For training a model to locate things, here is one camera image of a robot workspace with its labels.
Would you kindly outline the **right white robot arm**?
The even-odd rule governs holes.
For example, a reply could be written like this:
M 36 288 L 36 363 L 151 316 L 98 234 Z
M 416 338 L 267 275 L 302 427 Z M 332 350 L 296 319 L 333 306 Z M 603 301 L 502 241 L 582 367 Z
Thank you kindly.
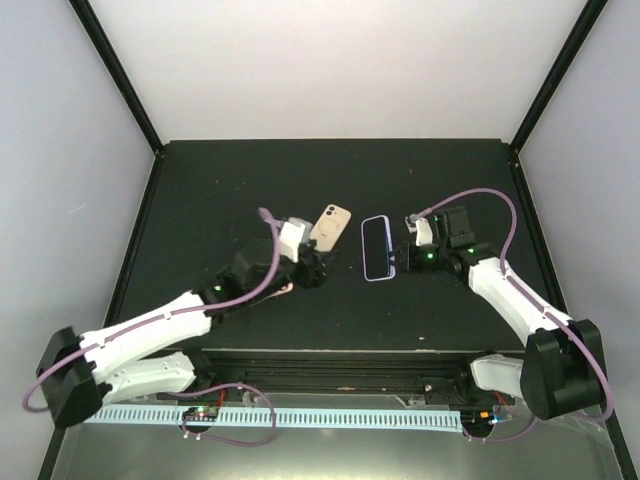
M 405 219 L 413 240 L 391 258 L 398 270 L 446 270 L 486 301 L 515 332 L 522 358 L 490 353 L 454 379 L 457 396 L 476 403 L 490 391 L 523 400 L 535 417 L 552 419 L 607 401 L 601 333 L 590 320 L 576 321 L 553 307 L 498 256 L 477 242 L 463 207 L 435 212 L 428 220 Z

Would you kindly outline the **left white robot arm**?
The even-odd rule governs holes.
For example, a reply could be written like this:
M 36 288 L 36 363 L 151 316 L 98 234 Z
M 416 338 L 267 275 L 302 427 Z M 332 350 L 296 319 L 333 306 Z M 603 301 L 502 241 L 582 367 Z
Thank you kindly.
M 310 240 L 297 248 L 268 240 L 239 250 L 211 281 L 169 303 L 112 327 L 55 332 L 36 369 L 44 411 L 57 428 L 78 425 L 102 407 L 149 394 L 207 397 L 215 376 L 195 351 L 159 356 L 159 351 L 220 327 L 232 313 L 282 295 L 294 287 L 321 286 L 332 251 Z

